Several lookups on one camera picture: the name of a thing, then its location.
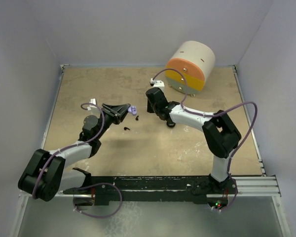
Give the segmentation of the purple earbud charging case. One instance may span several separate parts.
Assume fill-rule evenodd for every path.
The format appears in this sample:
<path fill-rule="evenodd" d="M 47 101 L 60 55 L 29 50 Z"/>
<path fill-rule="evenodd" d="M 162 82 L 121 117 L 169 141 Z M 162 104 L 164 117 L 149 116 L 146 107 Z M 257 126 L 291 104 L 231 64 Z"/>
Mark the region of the purple earbud charging case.
<path fill-rule="evenodd" d="M 136 108 L 136 106 L 130 106 L 128 108 L 128 113 L 132 114 L 133 116 L 136 116 L 137 115 L 137 108 Z"/>

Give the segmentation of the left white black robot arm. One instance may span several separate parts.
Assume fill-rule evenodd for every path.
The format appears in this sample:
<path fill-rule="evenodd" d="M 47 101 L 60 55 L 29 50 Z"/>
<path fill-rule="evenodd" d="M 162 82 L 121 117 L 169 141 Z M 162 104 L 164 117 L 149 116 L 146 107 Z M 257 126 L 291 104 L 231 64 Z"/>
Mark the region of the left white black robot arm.
<path fill-rule="evenodd" d="M 59 191 L 70 188 L 75 188 L 81 194 L 89 192 L 92 182 L 86 178 L 86 172 L 74 169 L 65 174 L 65 168 L 94 156 L 102 144 L 101 137 L 112 124 L 120 124 L 128 114 L 137 114 L 136 107 L 130 104 L 103 104 L 99 107 L 89 102 L 83 103 L 81 108 L 99 111 L 100 114 L 91 114 L 84 119 L 79 138 L 73 144 L 51 151 L 36 150 L 23 171 L 18 188 L 31 194 L 34 199 L 50 201 Z"/>

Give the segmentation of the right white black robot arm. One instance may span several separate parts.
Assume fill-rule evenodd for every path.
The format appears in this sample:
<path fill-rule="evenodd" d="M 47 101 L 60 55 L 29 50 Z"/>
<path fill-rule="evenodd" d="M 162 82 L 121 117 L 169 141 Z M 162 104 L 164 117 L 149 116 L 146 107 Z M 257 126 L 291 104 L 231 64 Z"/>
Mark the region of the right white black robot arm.
<path fill-rule="evenodd" d="M 167 101 L 164 92 L 158 87 L 146 91 L 148 113 L 156 114 L 166 121 L 169 128 L 177 123 L 184 124 L 203 132 L 207 146 L 213 154 L 213 167 L 210 173 L 210 189 L 221 193 L 227 188 L 228 166 L 231 153 L 237 148 L 241 134 L 229 115 L 222 110 L 201 116 L 200 111 L 183 109 L 180 103 Z"/>

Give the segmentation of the black earbud charging case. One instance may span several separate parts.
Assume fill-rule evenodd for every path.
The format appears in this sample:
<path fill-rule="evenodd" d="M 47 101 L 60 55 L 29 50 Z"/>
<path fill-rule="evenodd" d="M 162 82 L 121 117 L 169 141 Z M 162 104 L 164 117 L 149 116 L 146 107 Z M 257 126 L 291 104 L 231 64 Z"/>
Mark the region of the black earbud charging case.
<path fill-rule="evenodd" d="M 169 128 L 173 128 L 173 127 L 176 126 L 176 124 L 175 124 L 174 122 L 172 122 L 172 121 L 167 121 L 167 122 L 166 122 L 166 125 L 167 125 Z"/>

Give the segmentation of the round cream drawer cabinet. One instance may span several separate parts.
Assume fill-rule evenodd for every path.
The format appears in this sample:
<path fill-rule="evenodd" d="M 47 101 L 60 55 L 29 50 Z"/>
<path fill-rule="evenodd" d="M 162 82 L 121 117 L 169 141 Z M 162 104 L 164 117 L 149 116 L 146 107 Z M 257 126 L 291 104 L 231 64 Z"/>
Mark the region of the round cream drawer cabinet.
<path fill-rule="evenodd" d="M 215 61 L 214 52 L 207 45 L 193 40 L 183 42 L 166 64 L 168 85 L 195 96 L 205 86 Z"/>

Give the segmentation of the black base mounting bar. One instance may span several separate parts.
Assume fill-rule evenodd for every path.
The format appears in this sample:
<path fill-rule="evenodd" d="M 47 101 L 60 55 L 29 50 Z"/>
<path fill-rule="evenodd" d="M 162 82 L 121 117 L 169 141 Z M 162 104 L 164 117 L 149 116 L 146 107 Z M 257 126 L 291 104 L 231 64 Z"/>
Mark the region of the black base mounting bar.
<path fill-rule="evenodd" d="M 192 202 L 214 208 L 226 207 L 238 194 L 236 182 L 217 182 L 210 175 L 188 176 L 93 176 L 89 172 L 80 188 L 64 190 L 67 195 L 90 196 L 94 205 L 112 201 Z"/>

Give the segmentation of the aluminium frame rail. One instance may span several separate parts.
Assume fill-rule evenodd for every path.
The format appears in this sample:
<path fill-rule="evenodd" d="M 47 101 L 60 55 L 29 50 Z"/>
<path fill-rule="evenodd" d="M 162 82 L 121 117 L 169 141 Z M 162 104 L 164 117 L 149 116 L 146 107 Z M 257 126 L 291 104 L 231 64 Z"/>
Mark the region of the aluminium frame rail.
<path fill-rule="evenodd" d="M 201 112 L 200 115 L 208 115 L 210 113 Z M 234 156 L 234 153 L 239 149 L 239 147 L 243 144 L 244 138 L 241 137 L 237 148 L 231 153 L 231 159 L 229 161 L 228 166 L 228 175 L 230 175 L 230 163 Z M 244 195 L 244 196 L 253 196 L 253 197 L 263 197 L 263 196 L 278 196 L 280 194 L 278 184 L 275 177 L 266 177 L 266 176 L 238 176 L 238 177 L 231 177 L 235 180 L 238 194 L 237 195 Z"/>

